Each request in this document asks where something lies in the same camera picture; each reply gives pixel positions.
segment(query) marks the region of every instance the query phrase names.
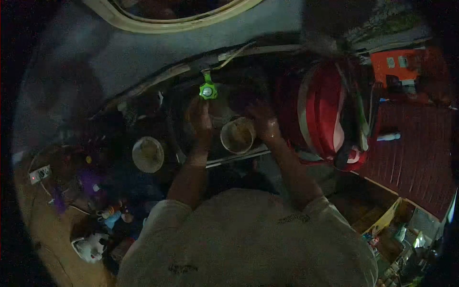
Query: wrist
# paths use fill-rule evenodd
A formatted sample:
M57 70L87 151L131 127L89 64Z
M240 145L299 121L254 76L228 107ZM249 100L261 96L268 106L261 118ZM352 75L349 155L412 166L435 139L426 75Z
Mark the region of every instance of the wrist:
M212 145L212 134L211 133L200 135L196 139L196 142L195 142L196 147L199 147L205 150L209 150L211 145Z
M262 140L269 149L285 144L284 139L280 136L270 136Z

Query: white shirt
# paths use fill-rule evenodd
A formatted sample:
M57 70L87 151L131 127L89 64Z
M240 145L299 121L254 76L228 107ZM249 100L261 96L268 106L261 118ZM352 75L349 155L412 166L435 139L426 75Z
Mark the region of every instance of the white shirt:
M375 256L325 197L303 211L231 189L195 211L164 200L126 253L120 286L374 286Z

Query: bucket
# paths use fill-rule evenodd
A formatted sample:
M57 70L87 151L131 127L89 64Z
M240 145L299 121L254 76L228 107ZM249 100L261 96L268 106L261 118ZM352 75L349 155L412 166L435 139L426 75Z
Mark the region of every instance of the bucket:
M243 154L250 150L256 133L253 122L240 117L225 124L220 132L223 147L235 154Z
M153 174L164 163L164 150L157 139L144 136L132 148L132 160L135 166L143 172Z

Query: wooden floor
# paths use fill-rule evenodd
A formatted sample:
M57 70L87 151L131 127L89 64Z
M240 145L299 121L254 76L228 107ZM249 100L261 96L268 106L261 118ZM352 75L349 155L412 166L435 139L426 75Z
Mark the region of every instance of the wooden floor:
M19 206L32 244L40 243L37 254L58 286L105 287L112 286L113 278L102 262L83 261L70 245L70 231L74 223L86 215L70 208L59 216L40 184L31 185L27 169L31 159L25 159L15 169L15 184Z

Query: sink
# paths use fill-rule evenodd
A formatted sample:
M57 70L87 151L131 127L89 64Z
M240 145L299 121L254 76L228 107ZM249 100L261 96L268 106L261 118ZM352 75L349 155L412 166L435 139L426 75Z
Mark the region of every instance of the sink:
M270 96L267 77L261 67L237 68L212 72L212 80L218 89L218 99L211 103L209 113L217 133L213 137L208 164L221 164L226 159L237 160L266 153L267 148L256 139L252 149L246 154L235 155L227 151L220 142L221 127L237 115L243 114L245 106L256 98L268 100ZM194 135L190 123L185 120L185 112L191 100L199 96L199 86L204 78L201 73L186 79L164 92L168 116L168 126L174 145L185 156L190 152Z

